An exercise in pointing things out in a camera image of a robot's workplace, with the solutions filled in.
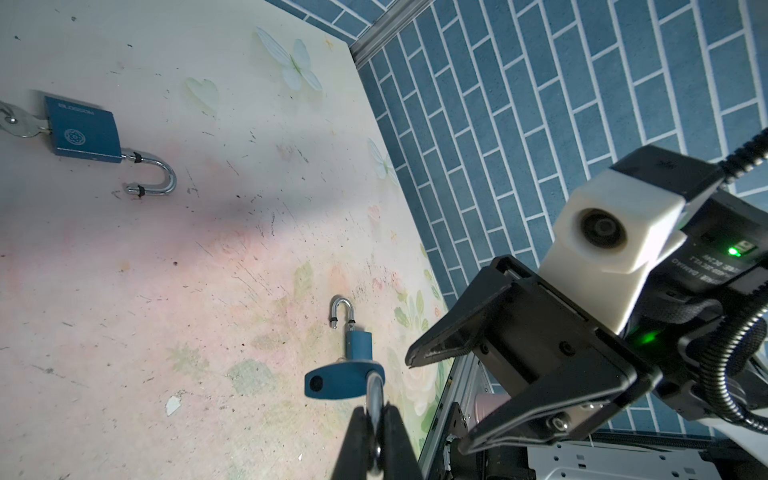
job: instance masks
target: logo on padlock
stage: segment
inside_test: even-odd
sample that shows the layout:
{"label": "logo on padlock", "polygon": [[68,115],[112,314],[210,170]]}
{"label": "logo on padlock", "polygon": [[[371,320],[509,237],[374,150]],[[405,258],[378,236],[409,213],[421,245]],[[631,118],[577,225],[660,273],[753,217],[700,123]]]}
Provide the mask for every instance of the logo on padlock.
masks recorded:
{"label": "logo on padlock", "polygon": [[64,138],[73,145],[82,145],[85,143],[85,135],[79,130],[70,128],[64,132]]}

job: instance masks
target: paint chip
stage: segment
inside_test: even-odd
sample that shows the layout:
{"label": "paint chip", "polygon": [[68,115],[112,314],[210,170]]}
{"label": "paint chip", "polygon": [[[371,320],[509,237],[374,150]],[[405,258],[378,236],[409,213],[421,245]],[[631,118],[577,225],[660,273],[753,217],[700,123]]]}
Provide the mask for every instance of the paint chip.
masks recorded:
{"label": "paint chip", "polygon": [[174,395],[170,397],[165,404],[165,415],[170,417],[170,415],[173,412],[176,412],[179,408],[181,408],[181,398]]}

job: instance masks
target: key blade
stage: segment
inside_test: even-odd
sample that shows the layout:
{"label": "key blade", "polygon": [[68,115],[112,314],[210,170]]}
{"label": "key blade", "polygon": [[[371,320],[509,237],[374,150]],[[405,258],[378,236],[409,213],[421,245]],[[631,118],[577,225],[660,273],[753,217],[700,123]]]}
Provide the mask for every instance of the key blade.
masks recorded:
{"label": "key blade", "polygon": [[0,101],[0,128],[16,137],[34,137],[42,131],[48,132],[48,120],[37,118],[23,108]]}

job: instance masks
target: green led light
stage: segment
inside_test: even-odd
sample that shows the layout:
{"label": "green led light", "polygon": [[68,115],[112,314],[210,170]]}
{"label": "green led light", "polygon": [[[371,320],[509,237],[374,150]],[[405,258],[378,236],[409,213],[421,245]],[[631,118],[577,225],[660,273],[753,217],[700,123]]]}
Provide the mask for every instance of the green led light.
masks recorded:
{"label": "green led light", "polygon": [[659,332],[648,332],[637,341],[638,345],[646,345],[648,343],[653,342],[656,339],[656,335],[658,335]]}

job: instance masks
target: butterfly decal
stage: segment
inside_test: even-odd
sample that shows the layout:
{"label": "butterfly decal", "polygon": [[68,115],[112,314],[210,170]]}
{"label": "butterfly decal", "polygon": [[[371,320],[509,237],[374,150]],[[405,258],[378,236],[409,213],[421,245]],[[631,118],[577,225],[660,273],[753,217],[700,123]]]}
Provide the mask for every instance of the butterfly decal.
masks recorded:
{"label": "butterfly decal", "polygon": [[382,156],[379,148],[370,138],[368,139],[368,150],[371,152],[373,160],[376,161],[376,165],[373,166],[374,170],[376,170],[376,176],[382,180],[389,177],[392,183],[395,185],[400,185],[400,183],[397,181],[397,173],[395,172],[395,168],[392,165],[392,161],[389,159],[389,155],[386,157]]}
{"label": "butterfly decal", "polygon": [[289,88],[300,90],[301,79],[304,78],[306,83],[310,84],[310,87],[315,90],[323,89],[320,80],[312,73],[312,61],[303,41],[297,38],[293,43],[293,53],[289,55],[286,49],[272,38],[272,35],[259,27],[256,27],[256,33],[270,55],[283,66],[283,80],[285,80]]}

